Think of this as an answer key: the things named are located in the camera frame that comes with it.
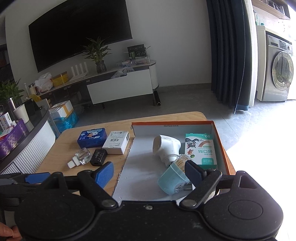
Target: dark blue curtain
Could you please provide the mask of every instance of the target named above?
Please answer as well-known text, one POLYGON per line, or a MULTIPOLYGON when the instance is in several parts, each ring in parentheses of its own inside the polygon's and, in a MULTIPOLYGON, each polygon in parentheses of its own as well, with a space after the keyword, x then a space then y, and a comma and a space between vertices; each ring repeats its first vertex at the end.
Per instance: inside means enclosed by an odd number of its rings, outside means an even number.
POLYGON ((217 100, 248 110, 251 90, 251 33, 244 0, 207 0, 212 85, 217 100))

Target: kitchen shelf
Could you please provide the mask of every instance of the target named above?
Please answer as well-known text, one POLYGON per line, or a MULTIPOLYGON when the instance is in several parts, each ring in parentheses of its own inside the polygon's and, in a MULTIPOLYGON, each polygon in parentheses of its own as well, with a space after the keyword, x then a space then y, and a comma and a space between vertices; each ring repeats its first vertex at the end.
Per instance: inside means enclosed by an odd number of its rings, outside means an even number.
POLYGON ((269 6, 268 4, 266 4, 260 0, 252 0, 252 4, 253 4, 253 6, 266 11, 266 12, 272 14, 273 16, 276 16, 277 18, 290 20, 289 17, 287 17, 286 15, 282 14, 281 12, 276 10, 275 8, 269 6))

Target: human hand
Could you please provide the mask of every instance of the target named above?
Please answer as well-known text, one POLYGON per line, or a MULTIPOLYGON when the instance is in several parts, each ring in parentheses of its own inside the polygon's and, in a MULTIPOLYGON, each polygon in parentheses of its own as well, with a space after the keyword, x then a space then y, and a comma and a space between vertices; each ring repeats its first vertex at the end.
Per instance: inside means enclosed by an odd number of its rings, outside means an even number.
POLYGON ((9 228, 8 226, 6 226, 1 222, 0 222, 0 237, 10 237, 6 241, 20 241, 22 239, 22 236, 20 235, 20 232, 17 226, 9 228))

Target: blue plastic bag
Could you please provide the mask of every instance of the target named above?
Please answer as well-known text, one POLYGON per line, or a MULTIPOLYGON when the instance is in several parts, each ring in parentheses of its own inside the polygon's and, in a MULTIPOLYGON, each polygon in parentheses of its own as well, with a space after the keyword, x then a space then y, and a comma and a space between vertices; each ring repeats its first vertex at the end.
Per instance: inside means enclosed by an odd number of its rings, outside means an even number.
POLYGON ((54 122, 59 132, 62 133, 64 130, 75 127, 78 120, 78 115, 76 114, 76 112, 73 111, 68 117, 55 118, 54 122))

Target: white drawer front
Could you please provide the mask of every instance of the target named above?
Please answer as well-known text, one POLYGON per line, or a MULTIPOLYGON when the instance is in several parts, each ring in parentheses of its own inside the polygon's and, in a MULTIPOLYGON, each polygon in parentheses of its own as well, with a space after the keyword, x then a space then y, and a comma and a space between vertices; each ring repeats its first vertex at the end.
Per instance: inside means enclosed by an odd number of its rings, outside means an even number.
POLYGON ((87 88, 93 104, 153 93, 149 69, 94 83, 87 88))

